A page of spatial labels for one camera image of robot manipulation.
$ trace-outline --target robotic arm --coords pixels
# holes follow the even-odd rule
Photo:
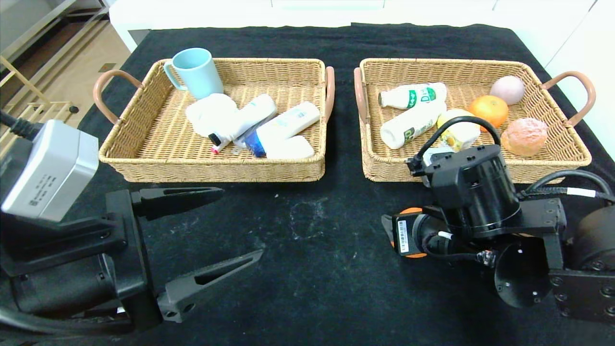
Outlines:
[[[459,153],[429,154],[449,126],[477,123],[495,144]],[[435,203],[415,212],[382,217],[401,256],[478,262],[493,274],[493,287],[513,307],[539,303],[551,290],[563,316],[615,323],[615,196],[599,176],[561,171],[545,176],[520,193],[509,177],[499,136],[486,121],[465,116],[444,124],[407,164],[422,177]],[[568,175],[594,181],[600,191],[543,187]],[[564,239],[566,214],[556,195],[601,198],[606,206]],[[529,200],[530,197],[541,199]]]
[[[188,211],[224,191],[114,191],[106,194],[105,214],[57,223],[96,171],[97,139],[59,121],[19,126],[27,139],[17,139],[0,169],[0,266],[14,303],[0,306],[0,339],[126,334],[180,323],[256,268],[262,250],[182,275],[155,292],[140,218]]]

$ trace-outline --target orange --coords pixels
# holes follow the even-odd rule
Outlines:
[[[506,102],[492,95],[477,98],[472,101],[467,110],[475,116],[487,120],[495,128],[502,126],[508,117],[508,105],[506,105]],[[482,126],[480,130],[483,132],[487,131]]]

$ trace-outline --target mug handle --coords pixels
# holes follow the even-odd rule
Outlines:
[[[173,76],[173,73],[171,72],[172,65],[173,63],[171,62],[171,60],[169,60],[165,62],[163,66],[164,73],[166,73],[167,77],[169,77],[169,81],[171,81],[171,84],[173,84],[173,86],[176,87],[178,90],[182,90],[182,91],[188,90],[186,86],[180,85],[180,83],[177,82],[177,79],[175,79],[175,77]]]

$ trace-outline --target orange ring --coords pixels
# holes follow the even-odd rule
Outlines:
[[[424,253],[424,252],[421,252],[420,254],[406,255],[404,257],[407,257],[409,259],[420,259],[420,258],[425,257],[425,256],[427,256],[427,254]]]
[[[411,208],[402,210],[402,212],[399,214],[410,214],[411,212],[422,212],[422,211],[423,211],[422,208],[411,207]]]

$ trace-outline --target wicker basket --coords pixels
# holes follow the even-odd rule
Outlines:
[[[448,87],[447,107],[465,108],[473,99],[487,95],[498,78],[508,75],[521,78],[526,91],[521,102],[509,107],[509,117],[502,129],[511,121],[524,117],[539,119],[549,127],[545,147],[531,158],[502,149],[512,180],[515,183],[533,183],[548,173],[590,164],[591,154],[574,130],[574,125],[595,101],[593,85],[583,74],[567,72],[543,84],[529,66],[520,62],[369,58],[363,60],[360,68],[354,71],[365,177],[376,182],[420,181],[420,178],[410,175],[404,162],[414,156],[435,132],[431,129],[402,148],[390,149],[380,137],[380,127],[403,111],[380,107],[379,92],[402,84],[441,81]],[[588,92],[587,105],[570,120],[547,92],[548,88],[566,76],[579,78]],[[477,140],[477,144],[489,143],[493,140],[487,133],[482,133]]]
[[[320,121],[300,133],[314,148],[306,159],[256,158],[248,150],[233,153],[230,144],[214,154],[211,141],[194,132],[185,109],[195,102],[189,92],[171,85],[167,60],[156,62],[143,83],[120,70],[108,71],[94,86],[98,108],[114,123],[100,147],[99,159],[129,182],[310,182],[325,173],[327,121],[335,96],[333,68],[317,59],[215,58],[224,93],[238,107],[259,94],[269,94],[278,112],[310,101]],[[113,76],[127,78],[138,90],[118,119],[101,100],[101,89]]]

